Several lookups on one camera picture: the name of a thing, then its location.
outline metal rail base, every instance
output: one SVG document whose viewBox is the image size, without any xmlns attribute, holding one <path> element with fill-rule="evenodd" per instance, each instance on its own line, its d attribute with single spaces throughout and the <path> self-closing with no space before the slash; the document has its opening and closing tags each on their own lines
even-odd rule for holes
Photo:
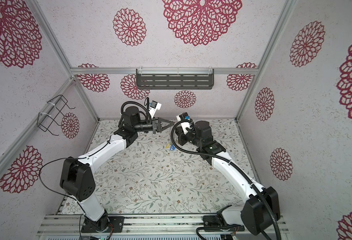
<svg viewBox="0 0 352 240">
<path fill-rule="evenodd" d="M 196 236 L 196 228 L 203 227 L 204 223 L 202 220 L 203 216 L 215 215 L 215 214 L 110 214 L 109 217 L 122 216 L 125 217 L 122 232 L 113 233 L 112 236 L 125 240 L 125 237 L 129 236 L 132 238 L 140 235 L 141 240 L 154 240 L 148 239 L 154 235 L 163 236 L 162 240 L 171 240 L 171 235 L 177 235 L 178 237 L 188 235 L 191 239 Z M 79 226 L 84 223 L 84 217 L 80 215 L 46 215 L 42 224 L 36 234 L 36 240 L 53 240 L 53 239 L 67 239 L 77 240 L 79 237 Z M 280 232 L 284 240 L 290 240 L 288 228 L 284 222 L 283 217 L 278 221 Z M 265 230 L 269 235 L 274 235 L 273 226 Z M 233 232 L 204 232 L 200 231 L 203 236 L 213 236 L 225 234 L 232 234 Z M 89 239 L 89 236 L 97 237 L 98 239 L 105 239 L 109 236 L 109 233 L 81 233 L 83 240 Z M 237 237 L 241 236 L 241 239 L 248 239 L 253 235 L 245 229 L 243 232 L 237 232 Z"/>
</svg>

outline black wire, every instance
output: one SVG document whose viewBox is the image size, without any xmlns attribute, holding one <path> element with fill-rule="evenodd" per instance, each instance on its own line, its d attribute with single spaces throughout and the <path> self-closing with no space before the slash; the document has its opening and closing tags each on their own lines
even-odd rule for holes
<svg viewBox="0 0 352 240">
<path fill-rule="evenodd" d="M 79 232 L 80 232 L 80 238 L 82 240 L 82 236 L 81 236 L 81 216 L 82 216 L 82 214 L 80 215 Z"/>
<path fill-rule="evenodd" d="M 271 217 L 272 224 L 273 224 L 273 227 L 274 227 L 275 233 L 276 233 L 276 239 L 281 240 L 280 230 L 279 230 L 279 226 L 277 225 L 277 221 L 276 221 L 274 212 L 272 211 L 271 207 L 269 206 L 269 204 L 268 204 L 267 200 L 265 199 L 265 197 L 263 196 L 263 194 L 261 194 L 261 192 L 257 189 L 257 187 L 254 184 L 251 185 L 251 187 L 255 190 L 255 192 L 257 193 L 257 195 L 259 196 L 259 198 L 263 202 L 263 205 L 267 209 L 269 216 Z"/>
<path fill-rule="evenodd" d="M 225 162 L 228 162 L 231 166 L 233 166 L 246 180 L 249 184 L 252 184 L 253 182 L 249 179 L 249 177 L 246 175 L 246 173 L 241 170 L 238 166 L 236 166 L 233 162 L 231 162 L 230 160 L 226 159 L 225 157 L 222 157 L 222 156 L 218 156 L 218 155 L 215 155 L 215 154 L 209 154 L 209 153 L 204 153 L 204 152 L 192 152 L 192 151 L 188 151 L 188 150 L 184 150 L 182 149 L 179 145 L 177 145 L 177 143 L 175 142 L 174 140 L 174 131 L 176 129 L 176 127 L 178 125 L 180 125 L 181 123 L 183 122 L 189 122 L 191 123 L 191 121 L 188 121 L 188 120 L 183 120 L 183 121 L 180 121 L 180 122 L 177 122 L 172 130 L 170 131 L 170 140 L 172 141 L 172 144 L 180 151 L 182 152 L 185 152 L 185 153 L 188 153 L 188 154 L 194 154 L 194 155 L 200 155 L 200 156 L 209 156 L 209 157 L 215 157 L 215 158 L 218 158 L 218 159 L 221 159 Z"/>
<path fill-rule="evenodd" d="M 52 190 L 52 189 L 48 188 L 48 187 L 45 185 L 45 183 L 42 181 L 42 178 L 41 178 L 41 171 L 42 171 L 42 169 L 44 168 L 44 166 L 48 165 L 49 163 L 52 163 L 52 162 L 55 162 L 55 161 L 58 161 L 58 160 L 62 160 L 62 159 L 78 159 L 78 158 L 63 157 L 63 158 L 59 158 L 59 159 L 50 161 L 50 162 L 48 162 L 48 163 L 45 163 L 45 164 L 40 168 L 39 173 L 38 173 L 38 177 L 39 177 L 41 183 L 44 185 L 44 187 L 46 187 L 48 190 L 50 190 L 50 191 L 52 191 L 52 192 L 55 192 L 55 193 L 57 193 L 57 194 L 60 194 L 60 195 L 62 195 L 62 196 L 65 196 L 65 197 L 69 197 L 69 198 L 71 198 L 71 199 L 77 201 L 77 199 L 75 199 L 75 198 L 73 198 L 73 197 L 71 197 L 71 196 L 62 194 L 62 193 L 60 193 L 60 192 L 56 192 L 55 190 Z"/>
<path fill-rule="evenodd" d="M 227 228 L 232 228 L 232 227 L 240 227 L 240 225 L 238 224 L 232 224 L 232 225 L 228 225 L 225 227 L 198 227 L 196 228 L 196 234 L 198 235 L 199 238 L 201 238 L 202 240 L 207 240 L 205 239 L 203 236 L 201 236 L 201 234 L 199 233 L 200 230 L 208 230 L 208 229 L 227 229 Z"/>
<path fill-rule="evenodd" d="M 250 178 L 246 175 L 246 173 L 241 169 L 239 168 L 238 166 L 236 166 L 236 164 L 234 164 L 233 162 L 231 162 L 230 160 L 226 159 L 225 157 L 222 157 L 222 156 L 218 156 L 218 155 L 215 155 L 215 154 L 209 154 L 209 153 L 202 153 L 202 152 L 192 152 L 192 151 L 188 151 L 188 150 L 184 150 L 182 149 L 180 146 L 178 146 L 176 144 L 176 141 L 174 140 L 174 137 L 173 137 L 173 134 L 174 134 L 174 131 L 176 129 L 176 127 L 178 125 L 180 125 L 181 123 L 183 122 L 188 122 L 188 123 L 191 123 L 192 121 L 189 121 L 189 120 L 183 120 L 183 121 L 180 121 L 180 122 L 177 122 L 172 130 L 170 131 L 170 140 L 172 141 L 172 144 L 180 151 L 182 152 L 185 152 L 185 153 L 188 153 L 188 154 L 194 154 L 194 155 L 200 155 L 200 156 L 209 156 L 209 157 L 215 157 L 215 158 L 218 158 L 218 159 L 221 159 L 225 162 L 228 162 L 231 166 L 233 166 L 244 178 L 245 180 L 251 185 L 251 187 L 255 190 L 255 192 L 257 193 L 257 195 L 259 196 L 261 202 L 263 203 L 263 205 L 265 206 L 265 208 L 267 209 L 268 211 L 268 214 L 269 216 L 271 217 L 271 221 L 272 221 L 272 224 L 274 226 L 274 229 L 275 229 L 275 233 L 276 233 L 276 239 L 277 240 L 281 240 L 281 235 L 280 235 L 280 229 L 279 229 L 279 226 L 277 225 L 277 221 L 276 221 L 276 218 L 275 218 L 275 214 L 273 213 L 272 209 L 270 208 L 267 200 L 265 199 L 264 195 L 260 193 L 260 191 L 257 189 L 257 187 L 255 186 L 255 184 L 250 180 Z"/>
<path fill-rule="evenodd" d="M 144 115 L 145 119 L 147 118 L 147 115 L 145 115 L 145 113 L 143 111 L 139 111 L 139 113 L 141 113 L 142 115 Z"/>
<path fill-rule="evenodd" d="M 121 115 L 124 113 L 124 107 L 127 105 L 127 104 L 135 104 L 137 106 L 139 106 L 140 108 L 144 109 L 145 112 L 146 112 L 146 118 L 147 118 L 147 123 L 148 124 L 151 124 L 152 123 L 152 117 L 150 116 L 150 113 L 149 113 L 149 110 L 146 109 L 143 105 L 141 105 L 140 103 L 137 103 L 137 102 L 134 102 L 134 101 L 127 101 L 125 103 L 123 103 L 121 105 Z"/>
<path fill-rule="evenodd" d="M 149 111 L 149 97 L 146 97 L 146 98 L 145 98 L 144 106 L 146 106 L 146 107 L 147 107 L 147 110 Z"/>
<path fill-rule="evenodd" d="M 98 153 L 99 151 L 101 151 L 101 150 L 102 150 L 104 147 L 106 147 L 108 144 L 111 144 L 111 137 L 112 137 L 112 136 L 109 137 L 109 140 L 106 141 L 106 144 L 105 144 L 102 148 L 100 148 L 99 150 L 97 150 L 95 153 L 89 155 L 89 157 L 91 157 L 91 156 L 95 155 L 96 153 Z"/>
<path fill-rule="evenodd" d="M 267 233 L 265 233 L 264 231 L 261 231 L 261 234 L 263 234 L 263 236 L 267 239 L 267 240 L 272 240 Z"/>
<path fill-rule="evenodd" d="M 123 120 L 123 117 L 121 115 L 121 118 L 120 118 L 120 121 L 119 121 L 119 128 L 122 127 L 122 120 Z"/>
</svg>

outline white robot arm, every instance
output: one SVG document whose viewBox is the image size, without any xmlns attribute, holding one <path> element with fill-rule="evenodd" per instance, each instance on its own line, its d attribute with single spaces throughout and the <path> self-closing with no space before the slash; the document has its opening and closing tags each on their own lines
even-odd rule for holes
<svg viewBox="0 0 352 240">
<path fill-rule="evenodd" d="M 254 235 L 264 231 L 271 224 L 277 227 L 275 221 L 280 218 L 277 192 L 272 187 L 266 189 L 256 182 L 232 160 L 226 149 L 213 139 L 209 122 L 198 121 L 193 123 L 188 113 L 180 114 L 177 119 L 179 122 L 173 128 L 178 136 L 178 143 L 183 146 L 189 142 L 198 148 L 196 152 L 182 149 L 174 141 L 172 129 L 171 140 L 175 147 L 188 154 L 200 155 L 215 169 L 219 170 L 244 202 L 244 207 L 227 206 L 219 210 L 217 212 L 218 217 L 214 222 L 221 222 L 221 226 L 244 225 Z M 209 223 L 209 219 L 203 219 L 203 221 Z"/>
<path fill-rule="evenodd" d="M 91 224 L 92 229 L 99 232 L 108 229 L 109 220 L 107 212 L 100 205 L 94 192 L 96 187 L 94 173 L 112 156 L 129 147 L 138 137 L 138 132 L 162 132 L 173 126 L 171 121 L 153 118 L 155 112 L 161 108 L 160 103 L 152 101 L 145 108 L 136 102 L 126 102 L 122 108 L 126 104 L 136 104 L 143 108 L 146 112 L 145 120 L 140 119 L 139 109 L 136 106 L 130 106 L 125 111 L 122 109 L 119 129 L 95 149 L 77 159 L 66 159 L 61 174 L 60 186 L 77 200 L 85 212 L 86 223 Z"/>
</svg>

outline cable tie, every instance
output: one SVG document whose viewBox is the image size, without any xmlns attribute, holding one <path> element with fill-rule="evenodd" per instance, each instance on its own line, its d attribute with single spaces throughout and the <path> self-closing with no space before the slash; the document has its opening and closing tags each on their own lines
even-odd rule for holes
<svg viewBox="0 0 352 240">
<path fill-rule="evenodd" d="M 52 117 L 52 115 L 49 115 L 48 113 L 40 113 L 40 114 L 45 114 L 45 115 L 48 115 L 49 117 Z"/>
</svg>

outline wire rack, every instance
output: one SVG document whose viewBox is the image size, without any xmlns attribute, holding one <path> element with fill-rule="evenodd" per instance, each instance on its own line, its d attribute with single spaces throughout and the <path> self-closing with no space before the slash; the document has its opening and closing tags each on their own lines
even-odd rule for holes
<svg viewBox="0 0 352 240">
<path fill-rule="evenodd" d="M 57 105 L 60 103 L 60 101 L 62 101 L 64 104 L 61 108 L 58 108 Z M 50 132 L 52 135 L 54 136 L 59 136 L 59 134 L 54 134 L 53 132 L 51 132 L 49 130 L 49 127 L 53 124 L 53 123 L 56 123 L 58 126 L 61 126 L 61 124 L 58 124 L 58 122 L 56 122 L 56 118 L 59 114 L 61 114 L 62 116 L 64 116 L 64 114 L 62 113 L 62 109 L 67 106 L 69 109 L 75 109 L 74 108 L 71 108 L 68 106 L 68 100 L 63 96 L 63 95 L 58 95 L 54 98 L 52 98 L 51 100 L 49 100 L 47 103 L 50 103 L 53 105 L 53 108 L 50 109 L 49 112 L 47 113 L 38 113 L 38 117 L 37 117 L 37 127 L 41 130 L 43 130 L 44 132 L 48 131 Z M 58 113 L 52 117 L 52 115 L 50 115 L 50 112 L 53 110 L 53 109 L 57 109 L 58 110 Z M 46 117 L 49 117 L 50 119 L 52 119 L 52 121 L 50 122 L 50 124 L 48 125 L 48 127 L 46 127 L 45 125 L 42 124 L 42 122 L 44 121 L 44 119 Z"/>
</svg>

